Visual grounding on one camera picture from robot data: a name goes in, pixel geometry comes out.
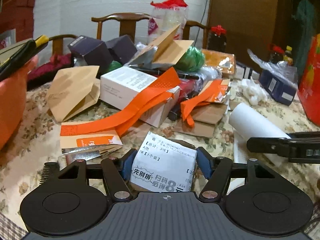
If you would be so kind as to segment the round back wooden chair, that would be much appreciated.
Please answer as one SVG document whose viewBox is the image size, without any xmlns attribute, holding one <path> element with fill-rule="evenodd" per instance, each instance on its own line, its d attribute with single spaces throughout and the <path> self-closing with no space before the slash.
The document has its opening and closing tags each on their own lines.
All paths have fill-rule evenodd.
<svg viewBox="0 0 320 240">
<path fill-rule="evenodd" d="M 49 38 L 49 41 L 52 42 L 52 55 L 62 55 L 63 54 L 63 39 L 64 38 L 73 38 L 76 39 L 77 36 L 74 34 L 63 34 L 56 35 Z"/>
</svg>

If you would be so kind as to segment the floral quilted tablecloth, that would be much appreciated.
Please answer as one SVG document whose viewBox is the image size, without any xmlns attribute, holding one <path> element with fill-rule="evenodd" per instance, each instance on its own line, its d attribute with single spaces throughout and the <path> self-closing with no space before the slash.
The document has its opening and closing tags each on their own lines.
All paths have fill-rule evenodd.
<svg viewBox="0 0 320 240">
<path fill-rule="evenodd" d="M 26 235 L 24 223 L 20 217 L 20 203 L 40 182 L 42 168 L 48 161 L 57 161 L 60 167 L 66 165 L 60 148 L 60 124 L 49 113 L 46 94 L 49 85 L 27 92 L 23 119 L 17 132 L 1 150 L 1 239 L 22 239 Z M 298 99 L 284 106 L 268 98 L 253 107 L 286 133 L 319 131 L 304 112 Z M 115 113 L 106 103 L 99 102 L 76 116 L 74 121 L 91 121 Z M 196 147 L 204 147 L 212 156 L 223 155 L 233 159 L 234 133 L 229 125 L 228 112 L 217 124 L 211 138 L 201 138 L 174 132 L 175 122 L 168 119 L 160 128 L 154 128 L 144 122 L 138 122 L 122 137 L 123 148 L 111 156 L 121 157 L 130 148 L 140 148 L 150 130 L 169 139 L 183 140 Z M 315 205 L 315 218 L 319 218 L 319 165 L 292 164 L 284 160 L 274 164 L 267 157 L 250 154 L 259 158 L 269 167 L 294 183 L 307 193 Z"/>
</svg>

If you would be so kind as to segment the navy blue small box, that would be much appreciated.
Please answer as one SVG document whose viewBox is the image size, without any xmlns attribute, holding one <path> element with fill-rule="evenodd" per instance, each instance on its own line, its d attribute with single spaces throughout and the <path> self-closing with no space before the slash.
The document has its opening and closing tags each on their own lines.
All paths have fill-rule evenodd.
<svg viewBox="0 0 320 240">
<path fill-rule="evenodd" d="M 286 106 L 291 105 L 296 95 L 296 87 L 268 70 L 262 71 L 259 76 L 259 83 L 276 102 Z"/>
</svg>

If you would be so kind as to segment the brown cardboard envelope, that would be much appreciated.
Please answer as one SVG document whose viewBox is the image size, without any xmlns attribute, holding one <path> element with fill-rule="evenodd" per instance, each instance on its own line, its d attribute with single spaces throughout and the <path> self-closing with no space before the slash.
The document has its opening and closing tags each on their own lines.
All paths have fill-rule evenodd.
<svg viewBox="0 0 320 240">
<path fill-rule="evenodd" d="M 61 69 L 47 92 L 47 103 L 58 122 L 64 122 L 97 103 L 100 80 L 99 66 Z"/>
</svg>

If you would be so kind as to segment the white paper roll tube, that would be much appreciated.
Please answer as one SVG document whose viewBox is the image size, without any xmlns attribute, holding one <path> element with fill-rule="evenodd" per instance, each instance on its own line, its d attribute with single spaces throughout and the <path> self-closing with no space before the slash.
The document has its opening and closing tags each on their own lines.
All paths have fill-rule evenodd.
<svg viewBox="0 0 320 240">
<path fill-rule="evenodd" d="M 234 160 L 246 163 L 249 151 L 246 142 L 251 137 L 288 138 L 280 128 L 245 103 L 238 104 L 229 116 L 229 124 L 234 131 Z"/>
</svg>

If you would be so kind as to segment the black yellow tool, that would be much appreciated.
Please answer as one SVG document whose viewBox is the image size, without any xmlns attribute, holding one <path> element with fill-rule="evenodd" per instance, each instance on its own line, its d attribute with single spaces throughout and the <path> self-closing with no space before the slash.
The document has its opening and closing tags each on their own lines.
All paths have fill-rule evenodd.
<svg viewBox="0 0 320 240">
<path fill-rule="evenodd" d="M 35 40 L 27 41 L 22 48 L 1 64 L 0 81 L 7 79 L 22 68 L 33 56 L 43 50 L 48 42 L 49 38 L 46 35 L 41 35 Z"/>
</svg>

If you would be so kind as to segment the black white striped box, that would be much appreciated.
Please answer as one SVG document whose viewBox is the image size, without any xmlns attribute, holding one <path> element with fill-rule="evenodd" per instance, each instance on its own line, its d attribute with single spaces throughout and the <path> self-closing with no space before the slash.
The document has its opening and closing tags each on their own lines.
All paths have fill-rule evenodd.
<svg viewBox="0 0 320 240">
<path fill-rule="evenodd" d="M 236 62 L 235 67 L 235 75 L 234 77 L 238 80 L 242 79 L 253 79 L 253 80 L 259 80 L 260 74 L 257 73 L 252 68 L 248 67 L 244 63 L 241 63 L 239 61 Z"/>
</svg>

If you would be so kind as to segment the pink plastic basin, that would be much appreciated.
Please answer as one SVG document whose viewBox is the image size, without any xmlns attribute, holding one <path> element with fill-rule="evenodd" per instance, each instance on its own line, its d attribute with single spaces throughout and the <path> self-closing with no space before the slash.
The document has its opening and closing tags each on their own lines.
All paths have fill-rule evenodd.
<svg viewBox="0 0 320 240">
<path fill-rule="evenodd" d="M 1 81 L 0 98 L 0 146 L 7 143 L 16 130 L 26 104 L 27 76 L 38 63 L 39 57 L 36 55 L 30 59 L 22 68 L 16 71 L 7 79 Z"/>
</svg>

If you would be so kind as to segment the yellow cap oil bottle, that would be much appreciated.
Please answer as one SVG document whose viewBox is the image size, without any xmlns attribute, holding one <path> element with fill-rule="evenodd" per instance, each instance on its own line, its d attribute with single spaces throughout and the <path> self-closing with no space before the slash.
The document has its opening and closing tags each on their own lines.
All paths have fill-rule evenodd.
<svg viewBox="0 0 320 240">
<path fill-rule="evenodd" d="M 286 46 L 284 60 L 287 62 L 288 65 L 290 65 L 290 66 L 293 65 L 292 47 L 291 46 Z"/>
</svg>

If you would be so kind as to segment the green plastic bag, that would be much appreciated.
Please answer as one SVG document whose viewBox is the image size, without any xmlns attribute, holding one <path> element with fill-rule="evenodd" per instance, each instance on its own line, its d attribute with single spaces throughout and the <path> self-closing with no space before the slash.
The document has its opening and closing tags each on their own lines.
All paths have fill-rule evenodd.
<svg viewBox="0 0 320 240">
<path fill-rule="evenodd" d="M 174 68 L 182 72 L 198 72 L 205 63 L 204 53 L 194 46 L 190 46 L 188 50 L 179 59 Z"/>
</svg>

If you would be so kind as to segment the dark purple cube box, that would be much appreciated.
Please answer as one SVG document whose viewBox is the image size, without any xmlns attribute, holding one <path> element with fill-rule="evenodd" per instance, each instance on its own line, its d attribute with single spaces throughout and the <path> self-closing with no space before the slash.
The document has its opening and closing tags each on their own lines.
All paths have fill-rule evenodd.
<svg viewBox="0 0 320 240">
<path fill-rule="evenodd" d="M 68 45 L 75 59 L 81 59 L 87 66 L 99 66 L 97 78 L 107 73 L 113 61 L 104 41 L 88 36 L 79 36 Z"/>
</svg>

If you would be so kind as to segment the orange torn mailer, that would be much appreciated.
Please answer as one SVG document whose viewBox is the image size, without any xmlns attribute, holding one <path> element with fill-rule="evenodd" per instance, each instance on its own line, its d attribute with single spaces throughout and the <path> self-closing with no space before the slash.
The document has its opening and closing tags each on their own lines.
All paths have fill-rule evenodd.
<svg viewBox="0 0 320 240">
<path fill-rule="evenodd" d="M 221 103 L 225 99 L 231 79 L 215 79 L 209 81 L 200 93 L 188 100 L 180 103 L 181 106 L 181 118 L 185 124 L 193 128 L 195 122 L 191 116 L 191 112 L 196 107 L 206 106 L 210 103 Z"/>
</svg>

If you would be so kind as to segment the parcel with printed label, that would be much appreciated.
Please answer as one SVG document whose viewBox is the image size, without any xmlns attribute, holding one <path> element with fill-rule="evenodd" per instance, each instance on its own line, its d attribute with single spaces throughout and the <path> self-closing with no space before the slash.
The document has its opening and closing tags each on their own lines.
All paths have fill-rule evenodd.
<svg viewBox="0 0 320 240">
<path fill-rule="evenodd" d="M 197 152 L 148 132 L 131 168 L 130 183 L 151 192 L 188 192 Z"/>
</svg>

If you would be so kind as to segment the clear plastic bag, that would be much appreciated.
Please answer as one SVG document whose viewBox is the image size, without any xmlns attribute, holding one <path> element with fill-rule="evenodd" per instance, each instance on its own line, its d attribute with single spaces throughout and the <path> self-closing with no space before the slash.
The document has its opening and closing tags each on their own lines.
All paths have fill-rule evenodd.
<svg viewBox="0 0 320 240">
<path fill-rule="evenodd" d="M 277 63 L 265 62 L 261 60 L 257 55 L 252 53 L 250 49 L 247 49 L 249 57 L 260 66 L 263 70 L 268 70 L 273 75 L 282 78 L 293 87 L 298 87 L 298 74 L 297 68 L 289 66 L 286 61 L 279 61 Z"/>
</svg>

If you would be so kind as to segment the orange packaged bread bag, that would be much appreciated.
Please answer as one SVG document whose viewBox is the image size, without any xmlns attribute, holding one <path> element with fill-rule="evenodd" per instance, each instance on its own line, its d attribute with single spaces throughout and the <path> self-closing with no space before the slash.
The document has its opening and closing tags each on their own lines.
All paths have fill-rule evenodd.
<svg viewBox="0 0 320 240">
<path fill-rule="evenodd" d="M 217 68 L 223 77 L 233 76 L 236 69 L 236 58 L 234 54 L 223 53 L 214 50 L 202 49 L 205 57 L 206 67 Z"/>
</svg>

